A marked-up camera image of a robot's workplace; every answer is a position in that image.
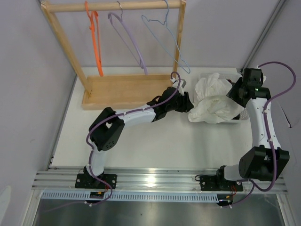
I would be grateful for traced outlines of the white pleated skirt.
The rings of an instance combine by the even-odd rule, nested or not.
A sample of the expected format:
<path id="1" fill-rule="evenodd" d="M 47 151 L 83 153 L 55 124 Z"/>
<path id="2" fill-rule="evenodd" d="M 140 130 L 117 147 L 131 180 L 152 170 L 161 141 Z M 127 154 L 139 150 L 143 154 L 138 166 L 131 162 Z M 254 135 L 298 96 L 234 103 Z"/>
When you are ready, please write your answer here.
<path id="1" fill-rule="evenodd" d="M 217 124 L 238 117 L 244 107 L 227 97 L 227 93 L 240 77 L 238 73 L 200 74 L 193 90 L 194 107 L 188 113 L 188 120 Z"/>

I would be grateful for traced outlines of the orange plastic hanger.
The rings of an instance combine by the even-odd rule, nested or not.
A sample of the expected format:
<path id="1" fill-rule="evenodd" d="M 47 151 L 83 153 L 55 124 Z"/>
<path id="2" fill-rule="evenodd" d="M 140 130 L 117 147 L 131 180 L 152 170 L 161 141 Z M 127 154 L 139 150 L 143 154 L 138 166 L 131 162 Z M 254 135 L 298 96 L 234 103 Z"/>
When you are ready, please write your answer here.
<path id="1" fill-rule="evenodd" d="M 100 44 L 100 30 L 97 11 L 89 11 L 87 0 L 84 3 L 87 16 L 90 20 L 90 27 L 96 67 L 100 77 L 103 77 L 102 61 L 101 61 L 101 44 Z"/>

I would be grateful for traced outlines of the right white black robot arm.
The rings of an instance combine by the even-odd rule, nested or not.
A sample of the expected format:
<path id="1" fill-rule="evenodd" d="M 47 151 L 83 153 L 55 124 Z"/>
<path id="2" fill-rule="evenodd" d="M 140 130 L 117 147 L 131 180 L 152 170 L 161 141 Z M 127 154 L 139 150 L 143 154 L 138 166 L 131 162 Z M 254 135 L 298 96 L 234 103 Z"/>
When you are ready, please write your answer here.
<path id="1" fill-rule="evenodd" d="M 225 190 L 234 181 L 269 181 L 274 185 L 288 163 L 289 152 L 283 150 L 275 134 L 271 117 L 271 95 L 263 87 L 260 69 L 246 68 L 233 85 L 227 97 L 244 107 L 249 115 L 252 131 L 252 147 L 239 163 L 221 166 L 217 170 L 215 186 Z"/>

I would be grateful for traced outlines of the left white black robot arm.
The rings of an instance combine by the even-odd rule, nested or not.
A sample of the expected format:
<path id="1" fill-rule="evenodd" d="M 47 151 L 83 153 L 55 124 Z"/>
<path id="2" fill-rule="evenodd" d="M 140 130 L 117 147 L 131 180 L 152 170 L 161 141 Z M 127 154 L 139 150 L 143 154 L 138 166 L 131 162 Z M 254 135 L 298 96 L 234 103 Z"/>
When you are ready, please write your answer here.
<path id="1" fill-rule="evenodd" d="M 162 95 L 156 96 L 145 105 L 126 112 L 106 107 L 88 129 L 87 144 L 92 148 L 88 165 L 84 167 L 85 182 L 91 188 L 98 188 L 104 173 L 105 153 L 118 142 L 125 128 L 163 119 L 170 111 L 187 113 L 193 108 L 189 93 L 168 87 Z"/>

